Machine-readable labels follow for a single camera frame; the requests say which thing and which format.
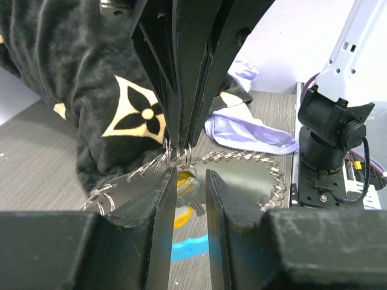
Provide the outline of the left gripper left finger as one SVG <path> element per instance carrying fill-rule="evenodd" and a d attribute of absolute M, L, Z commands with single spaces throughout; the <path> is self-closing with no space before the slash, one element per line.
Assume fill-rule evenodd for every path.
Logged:
<path fill-rule="evenodd" d="M 166 289 L 177 171 L 102 216 L 3 211 L 2 289 Z"/>

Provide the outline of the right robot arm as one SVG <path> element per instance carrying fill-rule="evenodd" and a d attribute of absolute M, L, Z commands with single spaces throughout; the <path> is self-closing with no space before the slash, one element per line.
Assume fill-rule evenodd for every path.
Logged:
<path fill-rule="evenodd" d="M 211 102 L 233 59 L 271 1 L 137 1 L 131 38 L 166 118 L 169 143 L 194 147 Z M 349 207 L 361 198 L 345 193 L 346 153 L 366 145 L 371 101 L 356 101 L 350 85 L 363 44 L 385 1 L 356 1 L 340 38 L 298 111 L 300 132 L 298 203 Z"/>

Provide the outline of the blue handled key ring organizer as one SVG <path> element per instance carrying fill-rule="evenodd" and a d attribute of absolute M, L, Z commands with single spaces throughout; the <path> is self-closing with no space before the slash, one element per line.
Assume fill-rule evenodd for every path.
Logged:
<path fill-rule="evenodd" d="M 279 164 L 266 153 L 211 152 L 204 156 L 155 157 L 130 173 L 93 190 L 82 205 L 129 231 L 133 247 L 147 262 L 169 263 L 208 250 L 203 235 L 175 243 L 173 231 L 206 215 L 206 172 L 216 171 L 237 197 L 259 212 L 280 207 L 287 191 Z"/>

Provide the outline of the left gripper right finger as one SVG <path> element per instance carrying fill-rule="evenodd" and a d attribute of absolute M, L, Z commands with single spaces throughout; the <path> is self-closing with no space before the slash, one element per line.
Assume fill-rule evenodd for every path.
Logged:
<path fill-rule="evenodd" d="M 386 212 L 261 211 L 206 172 L 213 289 L 385 289 Z"/>

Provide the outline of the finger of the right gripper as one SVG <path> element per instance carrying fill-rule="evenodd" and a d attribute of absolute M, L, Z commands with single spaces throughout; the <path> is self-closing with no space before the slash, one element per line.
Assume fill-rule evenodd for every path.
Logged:
<path fill-rule="evenodd" d="M 174 148 L 196 146 L 224 79 L 213 32 L 222 1 L 137 1 L 132 44 L 163 109 Z"/>
<path fill-rule="evenodd" d="M 196 146 L 211 102 L 238 51 L 273 1 L 223 1 L 207 41 L 204 75 L 190 118 L 187 146 Z"/>

